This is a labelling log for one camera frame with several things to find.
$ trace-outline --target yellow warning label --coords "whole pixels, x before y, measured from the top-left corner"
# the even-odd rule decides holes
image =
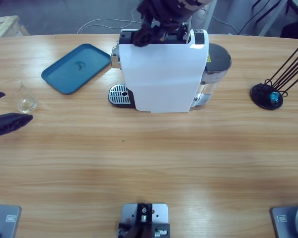
[[[207,63],[211,63],[211,57],[210,57],[210,54],[208,54],[208,60],[207,60]]]

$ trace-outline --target white cable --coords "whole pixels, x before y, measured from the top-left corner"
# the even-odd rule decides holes
[[[216,20],[216,21],[219,21],[220,23],[223,23],[224,25],[230,26],[230,27],[233,28],[233,30],[238,34],[238,30],[237,30],[233,25],[231,25],[231,24],[229,24],[229,23],[227,23],[227,22],[225,22],[225,21],[222,21],[221,19],[218,19],[218,18],[216,18],[216,17],[214,17],[214,16],[212,16],[212,18],[213,18],[214,20]]]
[[[202,10],[205,12],[206,15],[209,14],[209,13],[205,10],[204,7],[202,8]],[[225,22],[225,21],[222,21],[221,19],[218,19],[218,18],[216,18],[215,16],[212,16],[212,18],[213,18],[214,20],[216,20],[216,21],[219,21],[219,22],[222,23],[222,24],[225,24],[225,25],[227,25],[227,26],[230,26],[230,27],[233,28],[233,30],[238,34],[238,30],[237,30],[233,25],[231,25],[231,24],[229,24],[229,23],[227,23],[227,22]]]
[[[136,10],[137,8],[135,7],[134,9],[131,10],[131,16],[132,16],[132,20],[120,20],[120,19],[114,19],[114,18],[106,18],[106,19],[96,19],[96,20],[92,20],[84,25],[82,25],[80,27],[80,29],[78,30],[77,34],[79,33],[83,33],[83,30],[86,29],[87,27],[90,27],[90,26],[102,26],[102,27],[106,27],[106,28],[110,28],[110,29],[123,29],[123,28],[126,28],[128,26],[130,26],[131,24],[133,23],[142,23],[140,21],[135,21],[135,17],[134,17],[134,10]],[[122,27],[110,27],[110,26],[106,26],[106,25],[102,25],[102,24],[93,24],[93,25],[89,25],[90,23],[93,23],[95,21],[102,21],[102,20],[112,20],[112,21],[120,21],[120,22],[130,22],[128,25],[126,26],[122,26]]]

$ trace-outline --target metal rod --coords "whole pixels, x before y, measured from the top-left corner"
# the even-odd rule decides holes
[[[287,91],[289,90],[289,89],[291,89],[291,87],[293,87],[296,83],[298,83],[298,79],[295,81],[295,82],[293,82],[293,84],[292,85],[290,85],[283,93],[282,93],[282,95],[284,94],[284,93],[287,93]]]
[[[292,72],[292,74],[281,83],[280,86],[276,88],[276,90],[280,91],[290,80],[292,80],[298,74],[298,67]]]
[[[269,81],[271,81],[278,73],[280,70],[282,70],[282,68],[291,60],[291,58],[298,52],[298,48],[293,52],[293,54],[288,58],[288,60],[278,69],[278,71],[273,75],[273,77],[271,77],[271,79]]]
[[[280,83],[281,78],[284,77],[285,74],[289,74],[289,70],[292,70],[291,67],[298,61],[298,57],[292,62],[291,65],[285,70],[285,72],[273,83],[273,87],[277,86]]]
[[[287,81],[287,79],[289,78],[289,75],[292,75],[297,69],[298,69],[298,60],[292,68],[287,69],[287,73],[282,78],[280,78],[278,81],[276,81],[277,83],[275,82],[276,84],[273,84],[273,87],[275,89],[279,88],[280,85],[284,84],[284,82]]]

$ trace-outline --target cable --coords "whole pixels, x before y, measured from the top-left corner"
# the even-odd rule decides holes
[[[120,19],[114,19],[114,18],[104,18],[104,19],[96,19],[96,20],[92,20],[84,25],[82,25],[80,27],[80,29],[78,30],[77,34],[79,33],[83,33],[83,30],[86,29],[87,27],[90,27],[90,26],[102,26],[102,27],[106,27],[106,28],[110,28],[110,29],[123,29],[123,28],[126,28],[128,26],[130,26],[131,24],[133,23],[141,23],[140,21],[134,21],[135,18],[134,18],[134,10],[136,10],[137,8],[135,7],[134,9],[131,10],[131,16],[132,16],[132,20],[120,20]],[[113,20],[113,21],[120,21],[120,22],[130,22],[128,25],[126,26],[123,26],[123,27],[110,27],[110,26],[105,26],[105,25],[101,25],[101,24],[94,24],[94,25],[88,25],[92,22],[95,22],[95,21],[102,21],[102,20]]]
[[[253,20],[254,17],[256,17],[258,14],[260,14],[260,13],[262,12],[262,10],[264,10],[264,8],[267,6],[267,4],[268,4],[269,2],[270,2],[270,0],[268,0],[268,1],[266,2],[266,4],[263,6],[262,9],[260,9],[260,11],[259,11],[258,13],[256,13],[254,16],[252,16],[252,17],[245,23],[245,25],[243,26],[243,28],[239,31],[239,33],[238,33],[237,35],[239,35],[239,34],[244,30],[245,26],[247,26],[247,24],[248,24],[251,20]]]
[[[237,30],[233,25],[231,25],[231,24],[229,24],[229,23],[227,23],[227,22],[224,22],[224,21],[222,21],[221,19],[216,18],[215,16],[212,16],[212,18],[213,18],[214,20],[216,20],[216,21],[219,21],[220,23],[223,23],[223,24],[225,24],[225,25],[227,25],[227,26],[230,26],[230,27],[233,28],[233,30],[238,34],[238,30]]]
[[[209,13],[205,10],[204,7],[201,8],[201,10],[203,10],[203,11],[205,12],[206,15],[209,14]],[[229,24],[229,23],[227,23],[227,22],[225,22],[225,21],[222,21],[221,19],[218,19],[218,18],[216,18],[215,16],[212,16],[212,18],[213,18],[214,20],[216,20],[216,21],[219,21],[219,22],[222,23],[222,24],[225,24],[225,25],[227,25],[227,26],[230,26],[230,27],[233,28],[233,30],[238,34],[238,30],[237,30],[233,25],[231,25],[231,24]]]

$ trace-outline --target wooden table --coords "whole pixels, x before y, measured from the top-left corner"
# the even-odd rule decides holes
[[[115,238],[124,203],[169,206],[173,238],[274,237],[269,209],[298,204],[298,85],[266,111],[249,89],[298,40],[211,35],[232,68],[209,104],[187,114],[119,109],[107,67],[73,95],[41,72],[83,43],[111,53],[118,35],[0,39],[0,84],[37,95],[34,120],[0,137],[0,204],[22,207],[17,238]],[[0,100],[0,114],[13,111]]]

